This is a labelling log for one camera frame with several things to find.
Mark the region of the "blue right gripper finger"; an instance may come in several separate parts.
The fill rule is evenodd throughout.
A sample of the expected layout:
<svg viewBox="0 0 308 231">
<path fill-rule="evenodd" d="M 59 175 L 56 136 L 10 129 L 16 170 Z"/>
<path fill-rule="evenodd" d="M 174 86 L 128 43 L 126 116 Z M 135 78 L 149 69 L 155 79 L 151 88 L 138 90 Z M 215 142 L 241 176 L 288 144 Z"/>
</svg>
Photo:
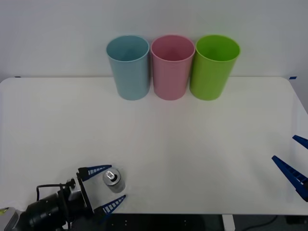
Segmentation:
<svg viewBox="0 0 308 231">
<path fill-rule="evenodd" d="M 295 140 L 296 142 L 298 142 L 299 144 L 301 144 L 306 149 L 308 149 L 308 139 L 305 139 L 305 138 L 297 136 L 297 135 L 294 135 L 292 137 L 292 139 Z"/>
<path fill-rule="evenodd" d="M 277 156 L 273 156 L 272 160 L 280 171 L 285 175 L 289 182 L 295 188 L 295 191 L 304 201 L 308 201 L 308 178 L 292 168 L 290 165 L 282 161 Z"/>
</svg>

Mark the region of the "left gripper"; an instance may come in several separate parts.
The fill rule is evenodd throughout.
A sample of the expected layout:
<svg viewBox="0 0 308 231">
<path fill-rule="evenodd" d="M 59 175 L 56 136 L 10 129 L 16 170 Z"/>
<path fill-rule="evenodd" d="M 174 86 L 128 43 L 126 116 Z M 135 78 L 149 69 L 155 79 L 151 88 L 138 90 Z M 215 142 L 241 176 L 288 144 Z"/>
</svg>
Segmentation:
<svg viewBox="0 0 308 231">
<path fill-rule="evenodd" d="M 92 177 L 106 171 L 111 168 L 112 165 L 100 165 L 93 167 L 81 167 L 77 172 L 77 180 L 79 182 L 81 188 L 81 194 L 83 196 L 85 202 L 85 210 L 87 214 L 93 214 L 95 218 L 104 218 L 110 214 L 112 214 L 125 200 L 126 195 L 116 198 L 115 200 L 108 202 L 102 206 L 97 207 L 93 210 L 88 194 L 86 192 L 84 182 L 91 179 Z"/>
</svg>

